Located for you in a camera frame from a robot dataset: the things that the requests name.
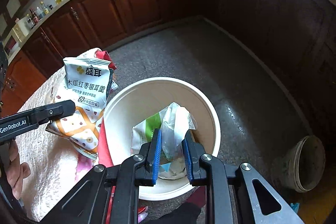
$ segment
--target human hand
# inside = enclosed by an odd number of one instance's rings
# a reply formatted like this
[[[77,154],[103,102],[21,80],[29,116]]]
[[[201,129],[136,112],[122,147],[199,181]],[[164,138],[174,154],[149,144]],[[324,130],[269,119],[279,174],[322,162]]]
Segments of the human hand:
[[[23,179],[30,175],[30,168],[28,163],[20,164],[19,150],[16,141],[11,141],[9,145],[9,159],[10,164],[6,170],[7,180],[12,187],[13,196],[20,199],[22,193]]]

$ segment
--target screw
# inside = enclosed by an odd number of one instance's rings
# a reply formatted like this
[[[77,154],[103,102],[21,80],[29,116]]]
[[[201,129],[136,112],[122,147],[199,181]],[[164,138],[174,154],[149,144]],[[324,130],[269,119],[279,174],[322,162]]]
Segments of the screw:
[[[241,164],[241,167],[245,170],[245,171],[249,171],[251,170],[252,166],[247,163],[247,162],[244,162],[243,164]]]
[[[104,165],[98,164],[93,169],[94,169],[95,172],[100,173],[104,170]]]
[[[206,160],[206,161],[212,160],[212,156],[210,154],[203,154],[201,158],[202,160]]]
[[[135,161],[142,161],[143,160],[143,156],[141,154],[136,154],[133,156],[133,160]]]

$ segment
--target red bottle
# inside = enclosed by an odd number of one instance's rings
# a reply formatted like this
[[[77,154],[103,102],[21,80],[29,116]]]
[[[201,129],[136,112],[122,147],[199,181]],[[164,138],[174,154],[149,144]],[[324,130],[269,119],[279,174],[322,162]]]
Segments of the red bottle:
[[[32,8],[30,8],[29,10],[31,12],[31,18],[36,25],[39,22],[39,18]]]

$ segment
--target yellow flower logo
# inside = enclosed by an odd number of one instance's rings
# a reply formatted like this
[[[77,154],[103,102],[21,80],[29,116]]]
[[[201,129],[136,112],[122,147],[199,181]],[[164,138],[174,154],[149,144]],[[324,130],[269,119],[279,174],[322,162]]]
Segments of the yellow flower logo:
[[[78,66],[77,71],[79,72],[80,75],[84,73],[82,66]]]

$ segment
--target black pants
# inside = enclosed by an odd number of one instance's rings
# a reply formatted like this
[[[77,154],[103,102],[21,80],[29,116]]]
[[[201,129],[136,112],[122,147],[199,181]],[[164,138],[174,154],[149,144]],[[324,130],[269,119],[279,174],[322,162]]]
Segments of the black pants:
[[[183,203],[180,207],[159,219],[149,220],[148,224],[196,224],[201,209],[193,203]]]

